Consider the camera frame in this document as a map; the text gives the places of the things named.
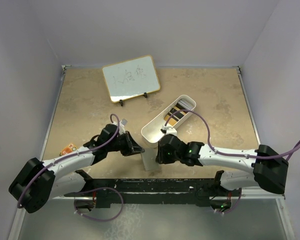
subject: handwriting on whiteboard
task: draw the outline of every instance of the handwriting on whiteboard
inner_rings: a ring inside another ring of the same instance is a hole
[[[144,69],[139,65],[136,67],[135,71],[124,70],[124,74],[121,76],[113,76],[114,84],[117,86],[117,83],[125,84],[131,81],[144,79],[147,77]]]

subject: gray floor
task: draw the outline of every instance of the gray floor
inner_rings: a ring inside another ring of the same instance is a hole
[[[120,209],[94,209],[97,218]],[[221,216],[194,205],[126,204],[111,222],[95,222],[74,214],[73,200],[54,199],[26,214],[19,240],[285,240],[275,199],[243,199]]]

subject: table top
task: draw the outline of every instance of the table top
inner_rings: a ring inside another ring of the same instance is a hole
[[[180,95],[196,101],[195,111],[211,130],[211,143],[231,149],[256,149],[258,141],[235,68],[157,68],[161,90],[148,98],[135,97],[124,106],[112,103],[99,68],[67,69],[43,159],[53,159],[68,144],[78,148],[110,123],[110,114],[128,121],[125,129],[142,147],[141,129]],[[207,130],[192,115],[177,129],[184,142],[207,142]],[[93,178],[214,178],[220,166],[189,167],[179,162],[145,171],[140,154],[122,156],[110,152],[98,164],[84,168]]]

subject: gray wall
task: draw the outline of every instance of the gray wall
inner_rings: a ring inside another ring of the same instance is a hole
[[[300,138],[300,0],[281,0],[243,66],[261,141],[279,153]],[[300,239],[300,150],[289,163],[286,203]]]
[[[29,0],[62,64],[244,63],[278,0]]]
[[[39,157],[61,67],[27,0],[0,0],[0,240],[17,202],[8,187],[25,162]]]

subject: whiteboard frame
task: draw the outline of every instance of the whiteboard frame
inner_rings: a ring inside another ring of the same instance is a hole
[[[112,103],[114,103],[114,104],[119,103],[120,100],[119,101],[112,101],[111,100],[110,91],[109,91],[108,84],[107,84],[107,81],[106,81],[106,78],[105,78],[105,75],[104,75],[104,68],[110,67],[110,66],[113,66],[113,65],[117,65],[117,64],[122,64],[122,63],[129,62],[129,61],[136,60],[136,59],[142,59],[142,58],[145,58],[145,57],[150,57],[151,58],[152,64],[153,64],[153,68],[154,68],[154,72],[155,72],[155,76],[156,76],[156,80],[158,81],[158,84],[159,84],[159,88],[157,90],[148,91],[148,92],[145,92],[145,93],[151,94],[151,93],[157,92],[157,91],[159,91],[161,89],[161,85],[160,85],[160,81],[159,81],[159,78],[158,78],[158,74],[157,74],[157,70],[156,70],[156,65],[155,65],[155,62],[154,62],[154,58],[151,55],[140,56],[140,57],[132,58],[132,59],[125,60],[125,61],[120,61],[120,62],[108,64],[108,65],[103,66],[101,68],[101,70],[102,70],[102,75],[103,75],[103,80],[104,80],[104,83],[105,83],[105,86],[106,86],[106,90],[108,91],[109,98],[110,98],[110,101]],[[135,95],[135,96],[128,97],[126,99],[122,99],[122,101],[125,101],[125,100],[128,100],[128,99],[133,99],[133,98],[140,97],[140,96],[143,96],[143,95],[144,95],[144,93],[141,93],[139,95]]]

